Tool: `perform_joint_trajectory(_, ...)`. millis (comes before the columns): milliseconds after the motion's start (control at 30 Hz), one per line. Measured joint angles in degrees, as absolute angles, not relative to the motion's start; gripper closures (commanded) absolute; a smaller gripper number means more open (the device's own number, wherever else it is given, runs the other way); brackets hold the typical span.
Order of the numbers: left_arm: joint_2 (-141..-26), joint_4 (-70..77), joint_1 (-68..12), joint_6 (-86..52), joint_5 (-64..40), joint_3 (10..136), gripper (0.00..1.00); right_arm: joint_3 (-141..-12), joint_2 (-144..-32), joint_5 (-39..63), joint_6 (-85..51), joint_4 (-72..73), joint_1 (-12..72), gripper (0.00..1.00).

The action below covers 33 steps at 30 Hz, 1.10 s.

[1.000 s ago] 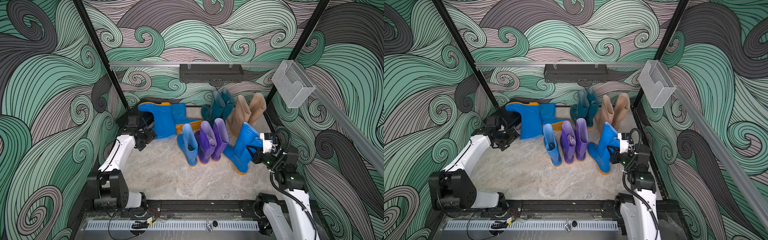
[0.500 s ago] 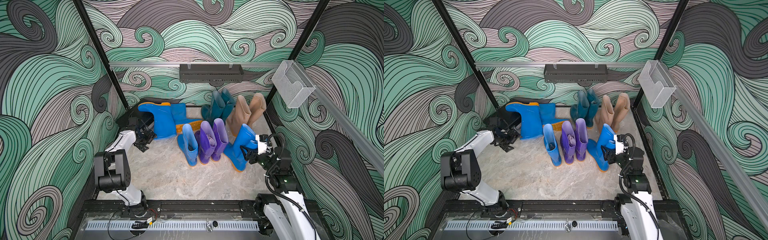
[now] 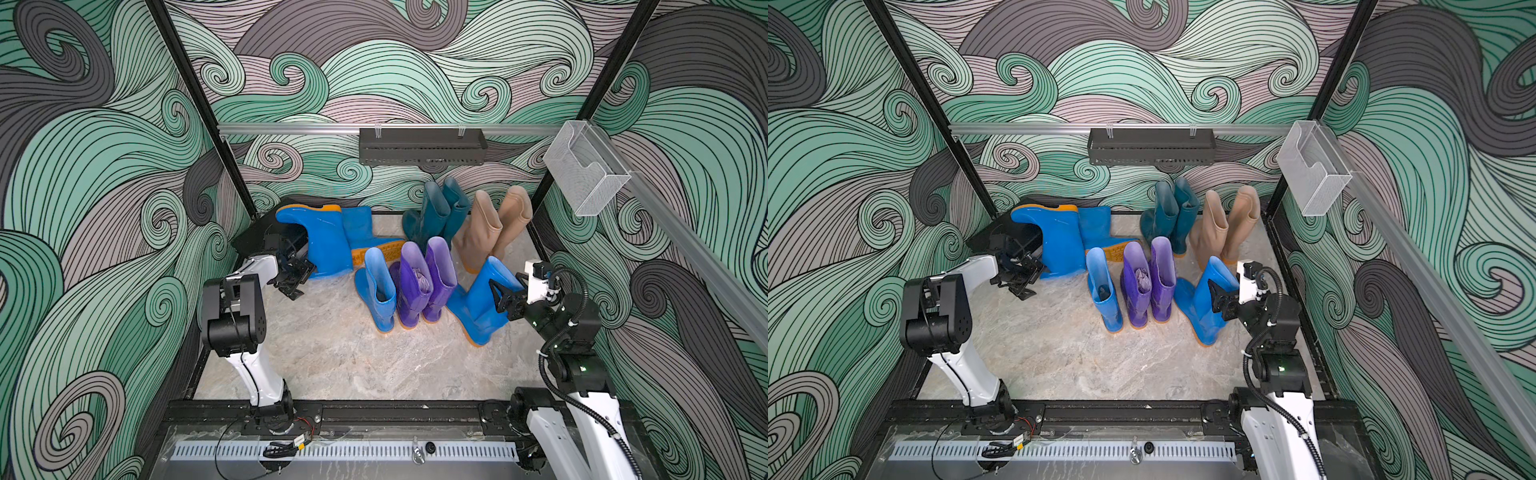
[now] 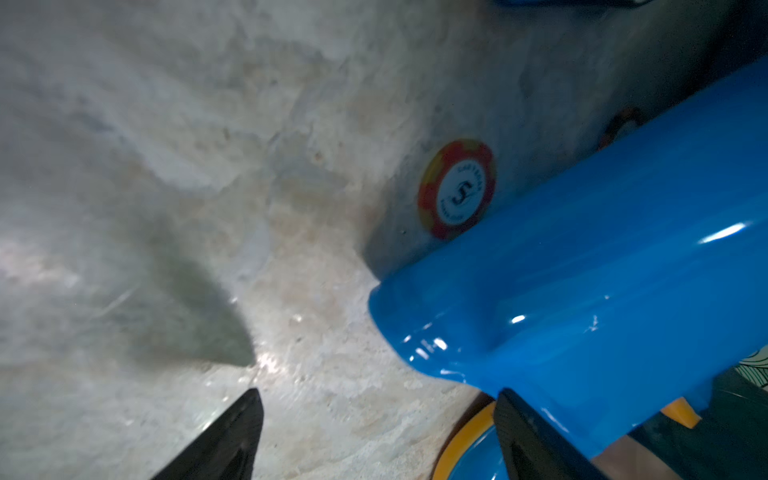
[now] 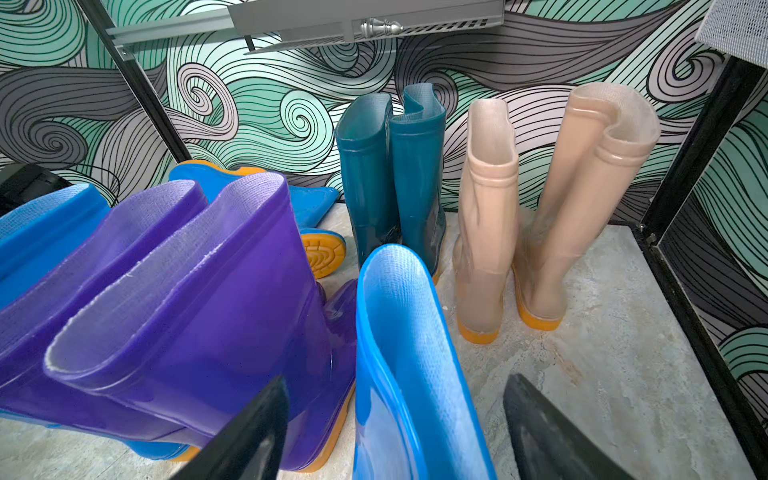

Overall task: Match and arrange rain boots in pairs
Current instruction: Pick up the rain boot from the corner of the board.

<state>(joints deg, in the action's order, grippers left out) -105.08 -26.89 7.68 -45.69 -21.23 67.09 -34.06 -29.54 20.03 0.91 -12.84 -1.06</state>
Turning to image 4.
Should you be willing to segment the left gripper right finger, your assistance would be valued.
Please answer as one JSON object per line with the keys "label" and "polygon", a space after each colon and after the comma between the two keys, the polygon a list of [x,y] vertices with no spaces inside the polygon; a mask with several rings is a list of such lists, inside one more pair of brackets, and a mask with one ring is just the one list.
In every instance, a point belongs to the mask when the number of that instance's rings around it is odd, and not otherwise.
{"label": "left gripper right finger", "polygon": [[493,419],[510,479],[607,479],[513,390],[499,392]]}

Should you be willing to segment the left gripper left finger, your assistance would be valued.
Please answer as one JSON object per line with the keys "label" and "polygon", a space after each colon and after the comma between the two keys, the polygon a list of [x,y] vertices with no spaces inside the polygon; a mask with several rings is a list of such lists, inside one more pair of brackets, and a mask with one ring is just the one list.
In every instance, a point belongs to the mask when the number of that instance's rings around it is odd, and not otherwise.
{"label": "left gripper left finger", "polygon": [[152,479],[251,479],[263,422],[260,393],[250,388]]}

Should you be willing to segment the large blue boot front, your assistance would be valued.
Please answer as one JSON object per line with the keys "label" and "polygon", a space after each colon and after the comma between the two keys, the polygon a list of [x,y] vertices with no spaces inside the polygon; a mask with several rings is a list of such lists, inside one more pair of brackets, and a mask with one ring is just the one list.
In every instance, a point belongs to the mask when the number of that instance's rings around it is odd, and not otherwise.
{"label": "large blue boot front", "polygon": [[432,480],[509,480],[493,419],[495,406],[485,406],[450,439]]}

